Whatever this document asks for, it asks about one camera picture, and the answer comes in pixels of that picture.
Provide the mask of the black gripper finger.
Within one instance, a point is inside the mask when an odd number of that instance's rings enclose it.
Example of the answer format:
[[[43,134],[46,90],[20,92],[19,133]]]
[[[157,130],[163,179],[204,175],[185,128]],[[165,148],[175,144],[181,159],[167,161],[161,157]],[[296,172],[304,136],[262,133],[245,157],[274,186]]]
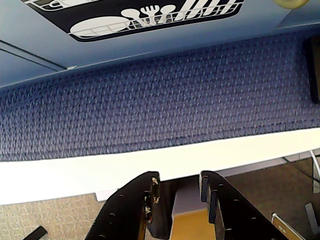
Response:
[[[199,175],[199,193],[208,204],[208,222],[216,240],[286,240],[281,233],[228,180],[214,171]]]
[[[168,240],[172,229],[173,183],[147,171],[121,187],[104,203],[87,240]]]

